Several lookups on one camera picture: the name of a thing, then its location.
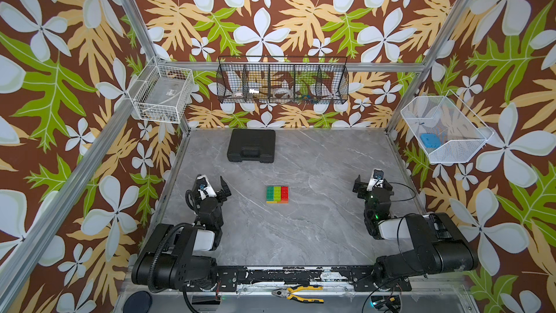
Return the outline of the black round disc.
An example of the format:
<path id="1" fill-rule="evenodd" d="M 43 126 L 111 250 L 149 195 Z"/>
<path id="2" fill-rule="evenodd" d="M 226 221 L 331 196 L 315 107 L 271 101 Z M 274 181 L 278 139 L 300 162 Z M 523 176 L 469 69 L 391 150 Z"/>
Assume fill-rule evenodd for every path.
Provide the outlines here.
<path id="1" fill-rule="evenodd" d="M 147 291 L 137 291 L 124 302 L 123 313 L 149 313 L 153 304 L 152 295 Z"/>

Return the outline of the dark green lego brick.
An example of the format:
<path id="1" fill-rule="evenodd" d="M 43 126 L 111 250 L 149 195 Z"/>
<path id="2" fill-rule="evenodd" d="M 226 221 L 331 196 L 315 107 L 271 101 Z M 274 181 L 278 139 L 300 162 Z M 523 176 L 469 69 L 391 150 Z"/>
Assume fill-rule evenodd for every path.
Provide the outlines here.
<path id="1" fill-rule="evenodd" d="M 272 185 L 266 187 L 266 200 L 274 201 L 274 195 L 275 195 L 275 187 L 273 187 Z"/>

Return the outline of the black plastic tool case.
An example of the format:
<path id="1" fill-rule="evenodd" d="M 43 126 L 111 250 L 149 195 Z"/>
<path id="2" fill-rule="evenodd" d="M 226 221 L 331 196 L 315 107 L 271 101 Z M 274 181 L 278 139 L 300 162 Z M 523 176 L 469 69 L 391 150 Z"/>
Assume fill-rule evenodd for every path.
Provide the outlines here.
<path id="1" fill-rule="evenodd" d="M 275 145 L 274 130 L 234 129 L 227 149 L 227 159 L 230 162 L 273 163 Z"/>

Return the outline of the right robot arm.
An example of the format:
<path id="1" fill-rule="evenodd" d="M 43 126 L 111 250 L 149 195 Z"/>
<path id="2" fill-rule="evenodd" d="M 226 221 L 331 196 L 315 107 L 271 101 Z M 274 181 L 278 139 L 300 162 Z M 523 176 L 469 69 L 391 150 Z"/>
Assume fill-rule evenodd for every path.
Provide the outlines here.
<path id="1" fill-rule="evenodd" d="M 364 201 L 363 221 L 369 235 L 376 240 L 395 241 L 397 245 L 409 239 L 413 246 L 376 258 L 371 274 L 373 283 L 388 287 L 409 277 L 476 269 L 477 251 L 446 213 L 408 213 L 402 217 L 390 214 L 395 202 L 394 185 L 381 170 L 375 170 L 369 182 L 358 177 L 353 184 L 353 193 Z"/>

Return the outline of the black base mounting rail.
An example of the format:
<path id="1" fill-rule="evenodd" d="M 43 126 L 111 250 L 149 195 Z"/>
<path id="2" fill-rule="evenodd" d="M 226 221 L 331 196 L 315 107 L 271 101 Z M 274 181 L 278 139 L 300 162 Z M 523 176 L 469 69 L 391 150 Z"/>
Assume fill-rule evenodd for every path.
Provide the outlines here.
<path id="1" fill-rule="evenodd" d="M 215 266 L 208 277 L 208 283 L 197 285 L 189 282 L 192 291 L 202 288 L 219 290 L 220 292 L 239 292 L 248 285 L 266 283 L 273 287 L 295 285 L 346 284 L 355 292 L 394 290 L 395 292 L 411 291 L 408 279 L 392 279 L 380 281 L 373 274 L 371 265 L 347 266 L 278 266 L 278 267 L 247 267 L 247 266 Z"/>

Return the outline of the blue object in basket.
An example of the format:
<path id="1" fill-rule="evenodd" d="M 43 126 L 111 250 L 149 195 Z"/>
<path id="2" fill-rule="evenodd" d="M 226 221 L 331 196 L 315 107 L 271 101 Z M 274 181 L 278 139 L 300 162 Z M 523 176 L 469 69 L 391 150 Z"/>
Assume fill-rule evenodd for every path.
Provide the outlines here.
<path id="1" fill-rule="evenodd" d="M 440 137 L 434 133 L 422 133 L 420 139 L 426 149 L 438 149 L 443 145 Z"/>

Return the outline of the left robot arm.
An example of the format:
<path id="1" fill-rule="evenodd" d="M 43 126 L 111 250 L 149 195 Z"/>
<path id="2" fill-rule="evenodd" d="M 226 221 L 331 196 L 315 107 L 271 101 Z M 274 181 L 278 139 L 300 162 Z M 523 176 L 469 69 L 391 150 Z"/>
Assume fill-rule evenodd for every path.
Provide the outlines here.
<path id="1" fill-rule="evenodd" d="M 217 261 L 195 255 L 212 252 L 222 239 L 222 206 L 232 195 L 224 179 L 215 189 L 206 175 L 198 175 L 185 201 L 194 212 L 192 223 L 159 223 L 133 265 L 131 280 L 152 293 L 169 289 L 184 291 L 187 285 L 208 291 L 217 284 Z"/>

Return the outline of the white mesh basket right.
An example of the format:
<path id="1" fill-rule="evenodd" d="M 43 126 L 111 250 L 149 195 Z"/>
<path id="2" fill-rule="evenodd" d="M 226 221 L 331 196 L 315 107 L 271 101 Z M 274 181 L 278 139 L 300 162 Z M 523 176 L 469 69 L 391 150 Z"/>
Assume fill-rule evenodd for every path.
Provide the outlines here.
<path id="1" fill-rule="evenodd" d="M 453 91 L 444 96 L 419 96 L 402 110 L 401 116 L 433 165 L 463 164 L 487 145 L 494 131 Z M 443 145 L 426 149 L 422 133 L 434 133 Z"/>

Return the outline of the yellow lego brick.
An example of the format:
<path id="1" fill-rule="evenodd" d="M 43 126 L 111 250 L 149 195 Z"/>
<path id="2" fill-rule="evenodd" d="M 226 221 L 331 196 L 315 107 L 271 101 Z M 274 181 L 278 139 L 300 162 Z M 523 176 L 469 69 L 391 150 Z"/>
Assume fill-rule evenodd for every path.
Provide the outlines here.
<path id="1" fill-rule="evenodd" d="M 281 186 L 275 186 L 273 189 L 273 200 L 274 201 L 280 201 L 281 200 L 281 195 L 282 195 L 282 187 Z"/>

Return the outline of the red lego brick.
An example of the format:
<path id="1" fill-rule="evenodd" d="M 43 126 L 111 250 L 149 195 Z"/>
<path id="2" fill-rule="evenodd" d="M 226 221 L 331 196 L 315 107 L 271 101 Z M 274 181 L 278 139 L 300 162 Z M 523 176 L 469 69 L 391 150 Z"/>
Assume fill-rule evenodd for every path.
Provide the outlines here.
<path id="1" fill-rule="evenodd" d="M 289 202 L 289 188 L 282 186 L 280 191 L 280 203 L 287 204 Z"/>

